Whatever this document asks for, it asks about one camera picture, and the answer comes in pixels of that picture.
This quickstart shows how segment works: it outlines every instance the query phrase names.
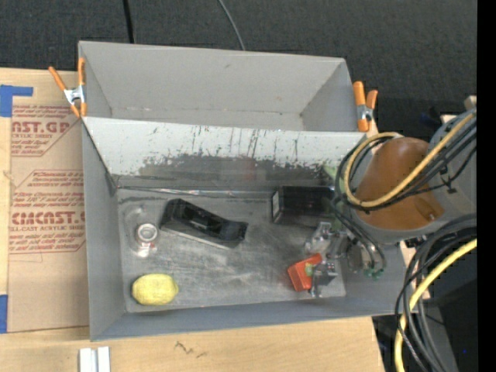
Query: cardboard sheet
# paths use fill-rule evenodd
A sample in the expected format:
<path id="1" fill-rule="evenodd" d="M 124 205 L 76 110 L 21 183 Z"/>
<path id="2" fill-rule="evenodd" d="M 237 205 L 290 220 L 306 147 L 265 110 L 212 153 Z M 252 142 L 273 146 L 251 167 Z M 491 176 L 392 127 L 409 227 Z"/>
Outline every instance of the cardboard sheet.
<path id="1" fill-rule="evenodd" d="M 0 84 L 34 90 L 12 107 L 7 330 L 85 326 L 81 122 L 48 71 L 1 69 Z"/>

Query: blue tape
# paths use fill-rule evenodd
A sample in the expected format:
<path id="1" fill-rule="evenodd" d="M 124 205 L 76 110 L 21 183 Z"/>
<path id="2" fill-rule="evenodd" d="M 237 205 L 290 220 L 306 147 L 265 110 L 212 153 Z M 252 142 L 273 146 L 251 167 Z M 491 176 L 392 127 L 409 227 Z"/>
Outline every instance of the blue tape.
<path id="1" fill-rule="evenodd" d="M 7 295 L 0 294 L 0 333 L 7 333 Z"/>
<path id="2" fill-rule="evenodd" d="M 12 117 L 12 97 L 33 96 L 33 87 L 0 85 L 0 117 Z"/>

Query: yellow lemon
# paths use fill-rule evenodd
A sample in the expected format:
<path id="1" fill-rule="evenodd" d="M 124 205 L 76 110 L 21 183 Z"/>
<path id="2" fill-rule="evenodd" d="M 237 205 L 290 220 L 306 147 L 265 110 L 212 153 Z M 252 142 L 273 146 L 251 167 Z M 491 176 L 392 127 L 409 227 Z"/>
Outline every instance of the yellow lemon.
<path id="1" fill-rule="evenodd" d="M 146 306 L 165 305 L 179 292 L 176 281 L 168 274 L 146 274 L 133 283 L 132 295 Z"/>

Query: gray box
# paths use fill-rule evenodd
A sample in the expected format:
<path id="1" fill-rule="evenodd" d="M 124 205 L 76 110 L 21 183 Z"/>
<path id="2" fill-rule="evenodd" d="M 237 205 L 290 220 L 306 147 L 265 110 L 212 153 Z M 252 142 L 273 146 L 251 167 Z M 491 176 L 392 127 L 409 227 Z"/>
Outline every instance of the gray box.
<path id="1" fill-rule="evenodd" d="M 384 249 L 378 281 L 338 263 L 312 299 L 286 269 L 305 258 L 313 228 L 271 221 L 276 188 L 320 184 L 322 167 L 363 138 L 345 60 L 93 42 L 79 54 L 91 339 L 392 313 L 399 248 Z M 246 238 L 228 250 L 161 230 L 153 252 L 136 254 L 134 228 L 159 226 L 175 198 L 247 222 Z M 179 293 L 138 304 L 131 284 L 157 272 Z"/>

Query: wooden table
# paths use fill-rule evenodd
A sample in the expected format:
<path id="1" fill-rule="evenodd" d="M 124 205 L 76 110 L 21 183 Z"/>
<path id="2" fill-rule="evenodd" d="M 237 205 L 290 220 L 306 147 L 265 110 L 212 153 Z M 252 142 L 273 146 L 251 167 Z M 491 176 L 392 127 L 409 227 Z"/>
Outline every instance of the wooden table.
<path id="1" fill-rule="evenodd" d="M 0 69 L 0 84 L 38 85 L 46 71 Z M 45 98 L 43 89 L 35 97 Z M 0 169 L 9 169 L 10 119 L 0 118 Z M 0 182 L 0 294 L 6 289 L 9 181 Z M 76 371 L 78 350 L 110 346 L 112 371 L 381 372 L 371 318 L 90 342 L 88 327 L 0 335 L 0 371 Z"/>

